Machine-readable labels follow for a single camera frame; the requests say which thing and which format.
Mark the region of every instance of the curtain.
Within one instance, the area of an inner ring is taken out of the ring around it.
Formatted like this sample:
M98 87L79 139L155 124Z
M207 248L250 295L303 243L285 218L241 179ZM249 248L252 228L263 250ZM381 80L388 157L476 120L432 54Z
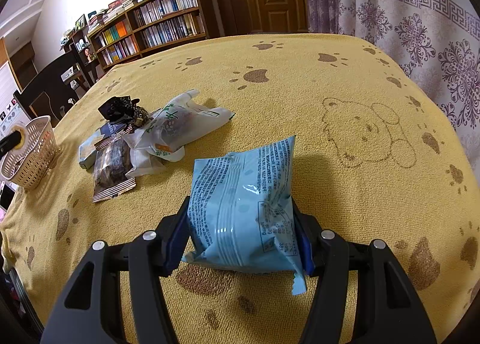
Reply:
M384 50L445 113L480 183L480 19L469 0L308 0L309 31Z

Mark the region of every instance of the wooden bookshelf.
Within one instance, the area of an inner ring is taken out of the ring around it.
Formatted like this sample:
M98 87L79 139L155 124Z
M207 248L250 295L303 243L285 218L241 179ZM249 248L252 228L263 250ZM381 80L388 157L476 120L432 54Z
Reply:
M158 53L160 51L167 50L169 48L176 47L182 44L187 44L194 41L200 41L203 39L217 38L220 36L220 32L217 24L217 18L215 16L215 12L212 5L212 0L196 0L198 5L197 7L191 7L187 9L178 10L172 13L164 14L159 20L153 21L152 23L148 23L143 26L138 25L135 17L135 10L153 1L155 0L143 0L139 2L135 6L132 6L126 9L123 13L118 14L115 18L111 19L110 21L100 26L99 28L96 28L94 31L92 31L87 35L88 40L94 49L95 55L97 56L98 61L100 62L100 65L102 66L104 71L109 70L111 67L117 64L129 62L135 58L136 59L143 58L153 53ZM168 41L155 46L150 46L145 43L144 38L142 36L142 33L145 30L147 30L151 26L156 26L172 18L180 17L184 14L191 14L192 17L199 16L201 18L203 29L205 30L205 32L201 32L194 35L179 38L176 40ZM107 44L106 46L102 46L98 40L98 36L100 35L100 33L108 30L109 28L116 25L118 22L123 21L124 19L127 20L131 28L131 31L129 31L126 35L116 39L114 42ZM113 63L109 63L109 61L104 58L102 51L106 50L106 52L109 52L107 48L122 42L128 37L131 38L138 52L133 53L131 55L127 55L126 57L119 59L117 61L114 61Z

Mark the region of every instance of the light blue package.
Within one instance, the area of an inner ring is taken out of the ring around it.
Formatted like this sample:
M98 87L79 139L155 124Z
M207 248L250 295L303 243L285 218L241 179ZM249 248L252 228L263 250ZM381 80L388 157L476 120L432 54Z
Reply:
M183 261L246 273L294 270L292 294L307 290L290 196L294 142L195 160L188 207L195 251Z

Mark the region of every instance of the bookshelf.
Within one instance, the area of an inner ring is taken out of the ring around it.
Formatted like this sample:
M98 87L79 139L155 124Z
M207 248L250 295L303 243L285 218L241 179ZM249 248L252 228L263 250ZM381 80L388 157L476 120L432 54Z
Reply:
M212 0L143 0L87 34L104 71L220 36Z

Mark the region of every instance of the white plastic bag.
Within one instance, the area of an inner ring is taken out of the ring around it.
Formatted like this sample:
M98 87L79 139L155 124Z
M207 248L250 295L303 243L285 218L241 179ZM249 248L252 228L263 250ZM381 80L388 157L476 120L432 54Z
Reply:
M225 108L196 104L192 98L199 93L192 89L173 98L152 114L152 121L123 139L133 150L146 150L171 162L181 160L185 155L183 145L220 128L234 115Z
M130 149L130 162L133 168L125 174L127 178L156 175L166 170L160 158L149 154L147 150Z

